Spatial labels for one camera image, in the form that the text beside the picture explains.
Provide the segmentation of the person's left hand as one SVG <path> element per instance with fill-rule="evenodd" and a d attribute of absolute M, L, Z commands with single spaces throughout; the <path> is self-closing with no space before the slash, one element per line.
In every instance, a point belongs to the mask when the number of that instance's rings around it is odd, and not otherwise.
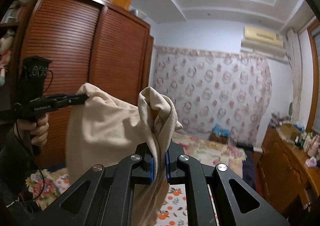
<path fill-rule="evenodd" d="M 31 143 L 37 147 L 43 147 L 47 142 L 49 129 L 49 114 L 43 115 L 37 122 L 29 122 L 18 119 L 14 128 L 16 137 L 23 143 Z"/>

